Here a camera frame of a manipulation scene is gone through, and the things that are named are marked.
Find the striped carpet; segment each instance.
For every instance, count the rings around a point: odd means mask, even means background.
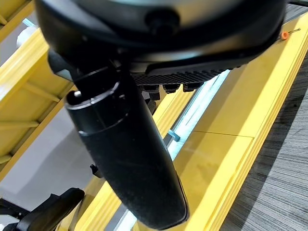
[[[308,230],[308,55],[222,231]]]

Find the black cylindrical handle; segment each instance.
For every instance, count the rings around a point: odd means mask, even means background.
[[[170,155],[137,87],[128,77],[69,111],[97,167],[145,225],[167,229],[189,217]]]

